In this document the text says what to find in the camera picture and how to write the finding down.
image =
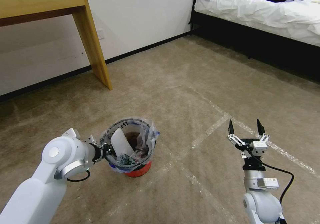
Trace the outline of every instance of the floor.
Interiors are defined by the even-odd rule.
[[[68,183],[54,224],[248,223],[243,160],[227,140],[271,135],[264,161],[296,176],[283,199],[288,223],[320,223],[320,86],[197,36],[108,65],[114,89],[92,72],[0,103],[0,208],[30,177],[45,144],[70,127],[82,137],[123,117],[152,119],[161,132],[151,169],[130,178],[106,161]],[[290,176],[276,177],[279,198]]]

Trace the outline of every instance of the wooden desk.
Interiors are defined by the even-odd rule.
[[[0,0],[0,26],[72,14],[93,73],[112,90],[88,0]]]

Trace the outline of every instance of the trash can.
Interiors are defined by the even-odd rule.
[[[100,145],[111,147],[111,137],[118,128],[122,129],[134,154],[130,157],[116,156],[115,152],[110,152],[105,155],[105,159],[116,172],[125,173],[130,177],[142,176],[151,167],[156,139],[160,133],[152,121],[139,117],[126,118],[117,121],[102,133]]]

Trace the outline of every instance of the white wall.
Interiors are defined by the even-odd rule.
[[[192,0],[89,0],[105,59],[190,30]],[[0,28],[0,95],[89,65],[72,16]]]

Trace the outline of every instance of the black baseboard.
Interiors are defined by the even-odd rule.
[[[33,90],[36,90],[36,89],[40,89],[40,88],[42,88],[44,86],[56,83],[58,81],[67,79],[69,77],[72,77],[72,76],[75,76],[75,75],[78,75],[78,74],[82,74],[82,73],[87,72],[89,70],[91,70],[91,66],[90,65],[86,66],[86,67],[83,67],[83,68],[80,68],[78,70],[71,71],[69,73],[65,73],[63,75],[59,75],[57,77],[53,77],[53,78],[48,79],[48,80],[44,80],[44,81],[36,83],[36,84],[24,87],[22,89],[15,90],[13,92],[10,92],[10,93],[4,94],[4,95],[0,95],[0,102],[3,102],[5,100],[11,99],[11,98],[16,97],[18,95],[21,95],[21,94],[24,94],[24,93],[27,93],[27,92],[30,92],[30,91],[33,91]]]
[[[106,60],[106,64],[110,64],[110,63],[112,63],[114,61],[123,59],[125,57],[128,57],[128,56],[137,54],[139,52],[154,48],[156,46],[168,43],[170,41],[173,41],[175,39],[181,38],[181,37],[186,36],[188,34],[189,34],[189,32],[186,32],[186,33],[171,37],[169,39],[166,39],[166,40],[163,40],[163,41],[160,41],[160,42],[157,42],[157,43],[142,47],[140,49],[133,50],[133,51],[130,51],[128,53],[125,53],[125,54],[110,58],[110,59]],[[82,74],[82,73],[87,72],[89,70],[91,70],[91,66],[86,66],[86,67],[83,67],[81,69],[77,69],[77,70],[71,71],[69,73],[66,73],[66,74],[63,74],[63,75],[59,75],[57,77],[54,77],[54,78],[51,78],[51,79],[48,79],[48,80],[45,80],[45,81],[30,85],[30,86],[27,86],[27,87],[24,87],[22,89],[15,90],[13,92],[10,92],[10,93],[4,94],[4,95],[0,95],[0,102],[3,102],[5,100],[11,99],[11,98],[16,97],[18,95],[21,95],[21,94],[24,94],[24,93],[27,93],[27,92],[30,92],[30,91],[33,91],[33,90],[36,90],[36,89],[42,88],[44,86],[56,83],[58,81],[67,79],[69,77],[72,77],[72,76],[75,76],[75,75],[78,75],[78,74]]]
[[[137,53],[139,53],[139,52],[143,52],[143,51],[145,51],[145,50],[152,49],[152,48],[157,47],[157,46],[159,46],[159,45],[162,45],[162,44],[171,42],[171,41],[173,41],[173,40],[175,40],[175,39],[179,39],[179,38],[181,38],[181,37],[183,37],[183,36],[186,36],[186,35],[188,35],[188,34],[190,34],[190,33],[189,33],[189,32],[186,32],[186,33],[183,33],[183,34],[180,34],[180,35],[171,37],[171,38],[169,38],[169,39],[166,39],[166,40],[163,40],[163,41],[159,41],[159,42],[154,43],[154,44],[151,44],[151,45],[147,45],[147,46],[142,47],[142,48],[140,48],[140,49],[136,49],[136,50],[130,51],[130,52],[128,52],[128,53],[125,53],[125,54],[118,55],[118,56],[116,56],[116,57],[107,59],[107,60],[106,60],[106,64],[110,64],[110,63],[112,63],[112,62],[115,62],[115,61],[117,61],[117,60],[123,59],[123,58],[125,58],[125,57],[131,56],[131,55],[134,55],[134,54],[137,54]]]

